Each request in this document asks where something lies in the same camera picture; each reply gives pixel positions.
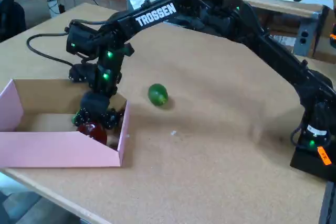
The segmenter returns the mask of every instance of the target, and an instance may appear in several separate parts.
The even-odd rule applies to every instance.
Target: wooden table
[[[111,14],[84,4],[2,43],[1,88],[10,78],[67,78],[67,65],[30,52],[26,39]],[[124,167],[5,174],[92,223],[318,222],[326,183],[289,166],[303,109],[285,80],[243,45],[168,24],[131,42],[119,85],[131,102]],[[79,62],[65,45],[65,37],[33,41]],[[310,67],[336,79],[333,65]],[[153,83],[167,87],[170,109],[148,101]]]

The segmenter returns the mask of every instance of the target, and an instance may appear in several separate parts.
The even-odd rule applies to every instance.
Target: green led light
[[[107,56],[108,56],[109,58],[112,58],[112,57],[113,57],[113,53],[110,52],[110,51],[107,51]]]

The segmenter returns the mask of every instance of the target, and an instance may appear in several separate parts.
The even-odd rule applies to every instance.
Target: pink cardboard box
[[[110,107],[125,109],[108,144],[76,131],[71,119],[79,110],[85,83],[69,80],[11,80],[0,93],[0,168],[121,166],[127,139],[129,103],[117,94]]]

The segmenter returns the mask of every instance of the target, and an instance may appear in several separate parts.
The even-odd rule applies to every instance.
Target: lime
[[[148,89],[148,98],[155,106],[162,106],[168,101],[167,89],[159,84],[153,84]]]

